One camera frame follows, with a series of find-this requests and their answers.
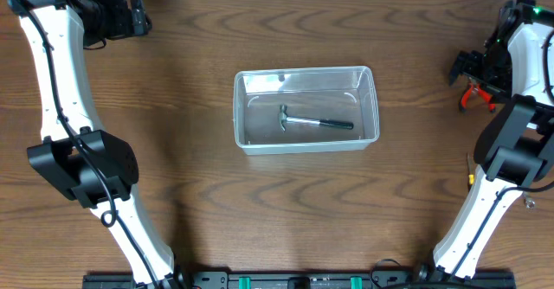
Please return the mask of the silver combination wrench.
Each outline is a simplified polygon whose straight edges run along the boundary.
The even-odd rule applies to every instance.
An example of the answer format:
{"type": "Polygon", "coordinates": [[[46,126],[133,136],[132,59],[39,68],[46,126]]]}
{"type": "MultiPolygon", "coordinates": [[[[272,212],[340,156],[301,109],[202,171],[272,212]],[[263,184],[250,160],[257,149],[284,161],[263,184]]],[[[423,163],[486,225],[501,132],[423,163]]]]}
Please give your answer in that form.
{"type": "Polygon", "coordinates": [[[524,203],[528,209],[534,209],[536,205],[534,199],[527,193],[524,193],[524,203]]]}

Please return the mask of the clear plastic container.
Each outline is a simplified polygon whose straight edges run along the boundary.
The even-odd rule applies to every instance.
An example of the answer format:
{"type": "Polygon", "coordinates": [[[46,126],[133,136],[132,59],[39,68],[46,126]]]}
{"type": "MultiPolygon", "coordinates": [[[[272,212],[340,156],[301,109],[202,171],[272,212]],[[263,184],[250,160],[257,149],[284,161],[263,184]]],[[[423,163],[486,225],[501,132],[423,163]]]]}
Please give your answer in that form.
{"type": "Polygon", "coordinates": [[[241,71],[235,76],[235,142],[248,155],[358,151],[380,136],[377,93],[366,66],[241,71]],[[278,122],[287,115],[352,122],[352,130],[278,122]]]}

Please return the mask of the small black-handled hammer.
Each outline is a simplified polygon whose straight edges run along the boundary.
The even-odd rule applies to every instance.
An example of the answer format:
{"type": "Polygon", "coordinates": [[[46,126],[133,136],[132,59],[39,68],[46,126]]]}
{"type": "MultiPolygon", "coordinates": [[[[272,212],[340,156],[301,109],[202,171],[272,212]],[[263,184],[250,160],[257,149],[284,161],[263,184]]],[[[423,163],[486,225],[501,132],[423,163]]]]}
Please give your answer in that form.
{"type": "Polygon", "coordinates": [[[344,130],[352,130],[354,128],[354,124],[352,122],[344,122],[344,121],[337,121],[337,120],[330,120],[330,119],[309,119],[309,118],[288,116],[286,105],[280,105],[279,107],[278,122],[283,132],[286,130],[286,124],[325,126],[325,127],[338,128],[338,129],[344,129],[344,130]]]}

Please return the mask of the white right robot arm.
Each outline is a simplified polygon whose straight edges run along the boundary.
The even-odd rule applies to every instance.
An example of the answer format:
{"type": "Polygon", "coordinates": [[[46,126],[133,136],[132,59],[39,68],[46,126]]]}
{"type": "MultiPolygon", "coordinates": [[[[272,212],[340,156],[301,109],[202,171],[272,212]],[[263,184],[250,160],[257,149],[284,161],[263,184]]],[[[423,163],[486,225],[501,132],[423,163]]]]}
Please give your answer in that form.
{"type": "Polygon", "coordinates": [[[499,10],[484,52],[461,51],[448,81],[469,79],[494,108],[473,151],[474,181],[453,226],[420,279],[444,284],[473,279],[485,245],[509,207],[535,192],[553,167],[553,13],[536,0],[510,0],[499,10]]]}

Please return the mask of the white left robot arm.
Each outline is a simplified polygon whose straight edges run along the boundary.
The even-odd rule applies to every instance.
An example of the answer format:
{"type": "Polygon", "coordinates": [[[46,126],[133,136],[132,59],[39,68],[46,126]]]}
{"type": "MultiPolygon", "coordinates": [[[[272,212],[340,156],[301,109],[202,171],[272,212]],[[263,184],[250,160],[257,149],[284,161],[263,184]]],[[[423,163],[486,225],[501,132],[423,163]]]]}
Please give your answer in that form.
{"type": "Polygon", "coordinates": [[[112,234],[131,266],[130,287],[189,287],[139,197],[132,147],[100,120],[84,58],[109,41],[147,35],[152,22],[143,0],[7,3],[28,39],[41,95],[41,141],[27,150],[31,167],[112,234]]]}

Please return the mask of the black yellow screwdriver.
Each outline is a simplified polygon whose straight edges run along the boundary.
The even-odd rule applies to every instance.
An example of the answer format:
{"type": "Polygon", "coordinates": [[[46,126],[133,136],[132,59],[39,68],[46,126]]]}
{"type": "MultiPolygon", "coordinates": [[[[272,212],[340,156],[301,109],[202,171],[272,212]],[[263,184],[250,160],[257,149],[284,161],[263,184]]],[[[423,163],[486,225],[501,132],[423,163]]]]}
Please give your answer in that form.
{"type": "Polygon", "coordinates": [[[468,153],[467,154],[467,187],[471,189],[474,184],[475,176],[474,176],[474,162],[473,157],[468,153]]]}

